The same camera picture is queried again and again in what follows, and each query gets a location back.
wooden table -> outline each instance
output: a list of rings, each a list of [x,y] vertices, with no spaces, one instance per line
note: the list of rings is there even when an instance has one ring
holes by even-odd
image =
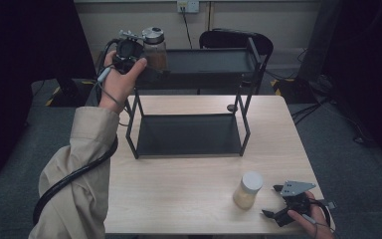
[[[234,96],[141,96],[147,114],[226,113]],[[135,114],[132,139],[139,131]],[[240,132],[244,132],[237,114]],[[126,113],[121,122],[127,123]],[[285,202],[273,185],[286,180],[317,184],[282,97],[253,96],[248,111],[251,136],[244,156],[181,156],[135,159],[118,129],[119,148],[111,159],[106,233],[122,234],[299,234],[292,223],[279,227],[261,209],[277,212]],[[264,178],[255,205],[238,208],[232,194],[242,175],[258,171]],[[323,198],[320,188],[311,192]]]

jar lid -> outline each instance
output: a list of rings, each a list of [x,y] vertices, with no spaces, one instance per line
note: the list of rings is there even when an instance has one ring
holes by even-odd
[[[263,178],[258,172],[248,171],[244,174],[241,184],[246,192],[256,194],[263,186]]]
[[[160,28],[149,27],[142,30],[142,36],[144,37],[144,43],[155,45],[164,41],[163,30]]]

black metal shelf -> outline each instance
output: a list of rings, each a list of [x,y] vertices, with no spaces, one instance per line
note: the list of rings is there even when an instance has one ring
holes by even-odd
[[[183,154],[238,154],[250,138],[247,111],[262,64],[252,39],[246,49],[173,50],[168,52],[169,71],[144,72],[136,83],[132,106],[126,101],[130,120],[126,139],[135,156]],[[244,104],[241,86],[250,85]],[[225,88],[237,89],[234,109],[241,109],[246,135],[240,139],[236,111],[229,114],[147,115],[139,89]],[[137,147],[130,137],[136,108],[141,114]]]

wall outlet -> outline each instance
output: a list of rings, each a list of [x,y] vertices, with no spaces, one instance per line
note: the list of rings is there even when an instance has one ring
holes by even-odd
[[[177,1],[178,13],[198,13],[200,11],[200,2],[198,0],[180,0]]]

person's arm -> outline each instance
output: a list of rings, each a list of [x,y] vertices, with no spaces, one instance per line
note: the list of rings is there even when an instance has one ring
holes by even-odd
[[[308,198],[315,199],[314,195],[307,191]],[[314,239],[333,239],[333,234],[327,225],[325,217],[321,208],[317,205],[311,204],[310,208],[311,218],[315,220],[315,223],[303,218],[299,213],[289,210],[287,214],[295,220],[300,226],[303,227],[305,232]]]
[[[106,66],[111,64],[114,54],[107,54]],[[103,83],[106,94],[102,93],[98,108],[76,110],[70,145],[61,148],[43,169],[39,181],[40,195],[110,148],[123,106],[107,94],[123,104],[145,65],[145,59],[138,61],[126,75],[112,69]],[[109,166],[108,160],[58,192],[43,209],[29,238],[104,238]]]

